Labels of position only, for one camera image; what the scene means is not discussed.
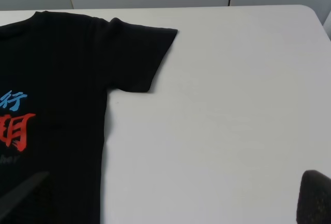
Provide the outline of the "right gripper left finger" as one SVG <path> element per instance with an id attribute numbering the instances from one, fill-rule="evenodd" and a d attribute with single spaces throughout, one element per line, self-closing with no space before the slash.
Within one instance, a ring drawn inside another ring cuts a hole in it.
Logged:
<path id="1" fill-rule="evenodd" d="M 1 210 L 11 210 L 33 189 L 39 186 L 47 177 L 49 172 L 38 172 L 21 182 L 14 189 L 1 196 Z"/>

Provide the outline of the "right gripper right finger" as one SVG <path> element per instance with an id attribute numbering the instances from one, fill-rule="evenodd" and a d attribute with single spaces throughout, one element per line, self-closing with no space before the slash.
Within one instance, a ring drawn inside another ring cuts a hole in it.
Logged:
<path id="1" fill-rule="evenodd" d="M 303 173 L 296 222 L 330 224 L 330 178 L 316 170 Z"/>

